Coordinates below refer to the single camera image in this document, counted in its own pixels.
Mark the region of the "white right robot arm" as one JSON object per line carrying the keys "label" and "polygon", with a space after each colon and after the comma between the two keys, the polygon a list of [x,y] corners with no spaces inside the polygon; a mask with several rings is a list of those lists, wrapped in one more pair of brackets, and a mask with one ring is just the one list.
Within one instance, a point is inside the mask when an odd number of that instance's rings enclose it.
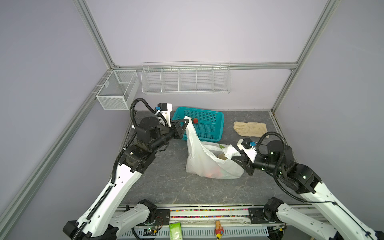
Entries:
{"label": "white right robot arm", "polygon": [[272,197],[264,205],[262,219],[269,223],[292,225],[315,240],[382,240],[384,233],[375,231],[359,220],[328,189],[310,167],[294,160],[293,150],[276,132],[263,134],[259,141],[250,138],[237,143],[240,156],[233,161],[246,173],[261,170],[273,177],[289,197],[314,206],[328,221],[323,223],[302,214],[284,201]]}

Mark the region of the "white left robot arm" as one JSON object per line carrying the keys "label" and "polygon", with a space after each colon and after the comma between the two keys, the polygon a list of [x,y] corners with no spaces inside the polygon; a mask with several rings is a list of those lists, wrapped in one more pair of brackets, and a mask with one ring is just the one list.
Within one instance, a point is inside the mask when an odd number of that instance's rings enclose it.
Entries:
{"label": "white left robot arm", "polygon": [[183,138],[190,120],[167,120],[164,114],[169,112],[169,104],[160,103],[152,109],[143,98],[132,102],[133,136],[119,152],[109,182],[91,207],[64,226],[63,231],[70,239],[116,240],[139,224],[155,222],[157,206],[148,200],[139,201],[121,215],[116,216],[115,212],[130,188],[155,160],[156,153],[166,150],[170,140]]}

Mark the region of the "white plastic bag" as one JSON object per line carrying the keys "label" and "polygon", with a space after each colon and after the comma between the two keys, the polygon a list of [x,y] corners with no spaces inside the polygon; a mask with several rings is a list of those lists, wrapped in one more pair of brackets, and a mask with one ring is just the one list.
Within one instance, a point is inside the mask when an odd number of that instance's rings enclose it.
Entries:
{"label": "white plastic bag", "polygon": [[240,178],[245,170],[232,157],[247,157],[244,151],[232,145],[202,142],[193,127],[192,119],[186,127],[188,158],[186,172],[200,177],[232,180]]}

